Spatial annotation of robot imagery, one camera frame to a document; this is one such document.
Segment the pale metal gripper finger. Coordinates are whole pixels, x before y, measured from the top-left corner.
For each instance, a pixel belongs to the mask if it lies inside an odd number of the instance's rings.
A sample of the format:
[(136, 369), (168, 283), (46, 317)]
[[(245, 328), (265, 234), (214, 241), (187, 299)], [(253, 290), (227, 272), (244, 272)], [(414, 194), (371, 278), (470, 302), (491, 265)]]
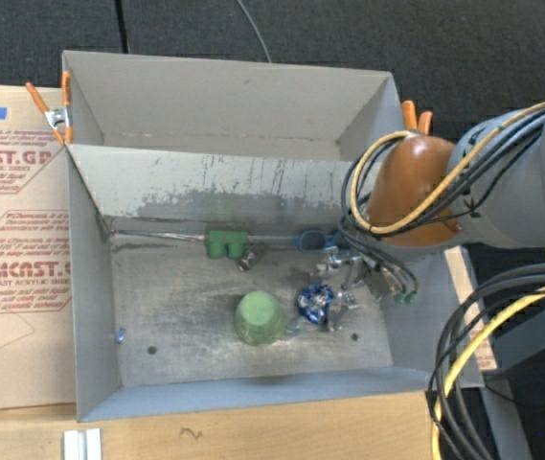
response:
[(345, 268), (353, 270), (362, 262), (360, 254), (353, 251), (327, 251), (324, 259), (316, 265), (317, 276), (335, 276)]
[(354, 295), (350, 292), (339, 291), (329, 302), (327, 328), (330, 332), (339, 331), (343, 319), (349, 311), (360, 307)]

